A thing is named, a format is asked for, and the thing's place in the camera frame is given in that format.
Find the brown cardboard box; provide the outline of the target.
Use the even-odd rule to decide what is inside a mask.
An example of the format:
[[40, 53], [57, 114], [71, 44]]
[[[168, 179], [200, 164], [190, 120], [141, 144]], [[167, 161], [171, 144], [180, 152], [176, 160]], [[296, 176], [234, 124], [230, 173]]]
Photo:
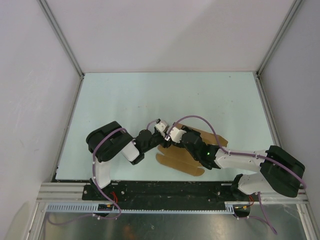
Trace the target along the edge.
[[[200, 132], [200, 136], [206, 144], [218, 145], [213, 133], [209, 133], [194, 127], [191, 127], [191, 129]], [[223, 147], [227, 147], [228, 141], [225, 138], [220, 135], [218, 135], [217, 138]], [[163, 166], [190, 176], [194, 176], [196, 178], [205, 173], [206, 168], [204, 168], [198, 161], [194, 160], [190, 153], [184, 148], [173, 145], [171, 145], [169, 148], [164, 148], [159, 145], [157, 150], [159, 150], [160, 153], [157, 153], [155, 158], [157, 162]]]

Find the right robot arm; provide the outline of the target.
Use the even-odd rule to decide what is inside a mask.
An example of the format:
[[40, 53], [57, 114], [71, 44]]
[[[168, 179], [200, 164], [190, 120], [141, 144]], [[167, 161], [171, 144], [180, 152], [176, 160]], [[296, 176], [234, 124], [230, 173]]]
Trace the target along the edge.
[[204, 142], [201, 133], [193, 128], [184, 125], [181, 129], [179, 146], [206, 169], [233, 168], [251, 172], [234, 178], [230, 194], [235, 200], [242, 201], [256, 192], [297, 197], [305, 166], [281, 147], [272, 145], [267, 150], [235, 152]]

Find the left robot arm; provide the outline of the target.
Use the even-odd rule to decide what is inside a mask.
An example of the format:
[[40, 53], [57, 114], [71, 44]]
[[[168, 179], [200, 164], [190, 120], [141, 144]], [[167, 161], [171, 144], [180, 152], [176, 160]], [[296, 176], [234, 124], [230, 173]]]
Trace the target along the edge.
[[132, 137], [117, 121], [112, 121], [94, 131], [86, 138], [88, 150], [93, 155], [91, 181], [95, 184], [93, 194], [100, 200], [110, 196], [110, 166], [108, 162], [121, 153], [132, 165], [138, 164], [145, 153], [161, 145], [169, 147], [165, 140], [169, 125], [160, 119], [153, 121], [154, 131], [143, 129]]

